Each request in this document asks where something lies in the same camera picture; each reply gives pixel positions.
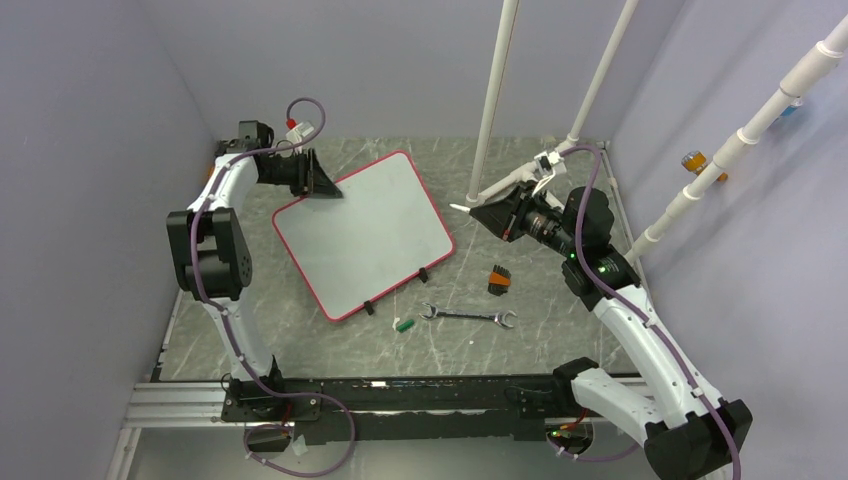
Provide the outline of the green whiteboard marker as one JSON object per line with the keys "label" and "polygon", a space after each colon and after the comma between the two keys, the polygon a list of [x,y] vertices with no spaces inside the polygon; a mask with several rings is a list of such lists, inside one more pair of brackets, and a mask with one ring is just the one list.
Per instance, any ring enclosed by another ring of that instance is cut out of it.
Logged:
{"label": "green whiteboard marker", "polygon": [[469,214],[470,211],[471,211],[470,207],[467,207],[467,206],[464,206],[464,205],[451,203],[451,204],[449,204],[449,206],[450,206],[450,208],[457,210],[459,212],[463,212],[465,214]]}

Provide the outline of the pink framed whiteboard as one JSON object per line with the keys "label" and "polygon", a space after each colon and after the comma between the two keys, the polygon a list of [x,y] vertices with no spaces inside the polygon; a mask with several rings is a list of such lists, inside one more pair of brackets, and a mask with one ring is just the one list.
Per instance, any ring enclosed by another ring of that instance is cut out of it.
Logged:
{"label": "pink framed whiteboard", "polygon": [[271,224],[325,318],[341,322],[451,256],[456,242],[410,154],[341,177],[339,199],[308,197]]}

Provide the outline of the green marker cap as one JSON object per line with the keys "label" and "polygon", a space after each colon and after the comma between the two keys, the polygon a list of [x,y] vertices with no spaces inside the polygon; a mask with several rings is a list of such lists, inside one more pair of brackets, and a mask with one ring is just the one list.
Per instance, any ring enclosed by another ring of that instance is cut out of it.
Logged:
{"label": "green marker cap", "polygon": [[395,327],[395,330],[399,333],[405,332],[405,331],[409,330],[410,328],[412,328],[414,325],[415,325],[415,321],[413,319],[409,319],[409,320],[406,320],[402,323],[399,323]]}

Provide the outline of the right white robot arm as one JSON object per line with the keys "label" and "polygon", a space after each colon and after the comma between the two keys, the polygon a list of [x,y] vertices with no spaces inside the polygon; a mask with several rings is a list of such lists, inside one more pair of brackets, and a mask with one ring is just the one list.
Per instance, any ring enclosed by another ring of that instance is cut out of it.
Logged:
{"label": "right white robot arm", "polygon": [[673,340],[637,272],[611,243],[607,196],[578,187],[555,208],[533,190],[519,185],[470,215],[505,242],[528,236],[562,255],[566,286],[614,335],[649,389],[638,394],[579,358],[553,372],[555,409],[604,417],[643,450],[661,479],[708,479],[720,471],[740,478],[752,413],[743,401],[725,399]]}

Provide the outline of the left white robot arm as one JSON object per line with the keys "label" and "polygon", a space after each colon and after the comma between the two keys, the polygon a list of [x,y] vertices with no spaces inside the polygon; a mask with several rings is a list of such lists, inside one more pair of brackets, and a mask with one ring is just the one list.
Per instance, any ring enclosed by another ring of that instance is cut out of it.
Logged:
{"label": "left white robot arm", "polygon": [[236,138],[218,141],[199,196],[166,218],[177,283],[203,305],[225,347],[230,362],[226,390],[233,402],[247,403],[264,420],[285,411],[288,394],[252,318],[248,288],[254,268],[239,213],[257,185],[283,186],[297,198],[342,195],[308,145],[323,128],[293,119],[287,127],[277,142],[269,125],[240,122]]}

